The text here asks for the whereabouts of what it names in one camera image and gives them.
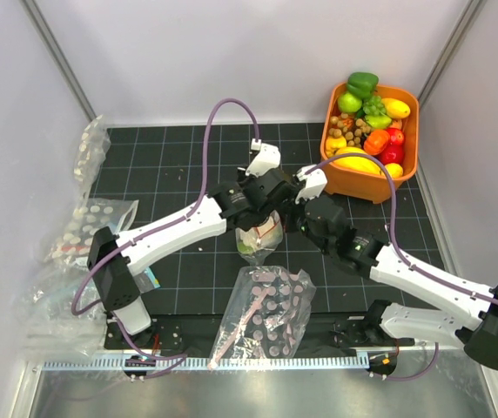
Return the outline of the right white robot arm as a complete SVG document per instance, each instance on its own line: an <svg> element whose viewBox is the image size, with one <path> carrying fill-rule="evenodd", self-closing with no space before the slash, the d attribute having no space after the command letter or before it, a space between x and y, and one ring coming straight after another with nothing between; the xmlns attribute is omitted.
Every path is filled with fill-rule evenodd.
<svg viewBox="0 0 498 418"><path fill-rule="evenodd" d="M498 371L498 284L474 283L404 252L393 242L351 225L333 197L292 202L287 230L299 231L343 272L400 289L428 309L378 302L362 326L374 345L391 337L431 340L460 348L472 360Z"/></svg>

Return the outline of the white cauliflower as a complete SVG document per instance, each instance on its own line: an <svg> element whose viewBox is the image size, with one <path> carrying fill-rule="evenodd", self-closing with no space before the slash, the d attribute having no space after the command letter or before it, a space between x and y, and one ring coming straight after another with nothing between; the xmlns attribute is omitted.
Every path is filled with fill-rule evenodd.
<svg viewBox="0 0 498 418"><path fill-rule="evenodd" d="M283 240L283 229L279 218L270 216L260 226L244 231L235 230L236 246L242 255L250 255L261 251L273 251Z"/></svg>

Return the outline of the green bell pepper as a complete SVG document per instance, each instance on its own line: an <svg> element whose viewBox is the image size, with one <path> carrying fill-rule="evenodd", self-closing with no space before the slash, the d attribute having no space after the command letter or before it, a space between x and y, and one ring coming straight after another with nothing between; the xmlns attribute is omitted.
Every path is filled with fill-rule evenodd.
<svg viewBox="0 0 498 418"><path fill-rule="evenodd" d="M376 91L379 78L370 72L354 72L347 80L347 91L360 99L372 97Z"/></svg>

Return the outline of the orange pumpkin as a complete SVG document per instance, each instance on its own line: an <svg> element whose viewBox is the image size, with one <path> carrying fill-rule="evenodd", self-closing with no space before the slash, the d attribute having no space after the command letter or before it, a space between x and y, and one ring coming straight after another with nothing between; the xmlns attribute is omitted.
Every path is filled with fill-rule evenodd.
<svg viewBox="0 0 498 418"><path fill-rule="evenodd" d="M363 145L363 150L372 156L379 155L386 149L389 141L390 134L386 130L372 131Z"/></svg>

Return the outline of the clear bag orange zipper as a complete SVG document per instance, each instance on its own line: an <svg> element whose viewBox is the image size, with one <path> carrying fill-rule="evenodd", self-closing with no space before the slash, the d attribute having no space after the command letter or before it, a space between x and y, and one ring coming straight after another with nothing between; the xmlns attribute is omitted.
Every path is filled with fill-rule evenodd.
<svg viewBox="0 0 498 418"><path fill-rule="evenodd" d="M262 266L266 257L273 253L283 241L281 218L273 211L266 221L248 231L235 229L236 247L242 259L250 266Z"/></svg>

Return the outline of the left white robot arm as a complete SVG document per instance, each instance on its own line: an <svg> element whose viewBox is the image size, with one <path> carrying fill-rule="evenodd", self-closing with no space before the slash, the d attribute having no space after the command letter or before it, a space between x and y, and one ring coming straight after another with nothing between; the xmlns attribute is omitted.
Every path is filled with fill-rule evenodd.
<svg viewBox="0 0 498 418"><path fill-rule="evenodd" d="M135 275L201 240L263 226L273 212L293 204L302 187L296 176L273 168L216 185L188 207L122 237L107 227L98 230L87 266L104 310L122 324L125 339L145 348L155 336Z"/></svg>

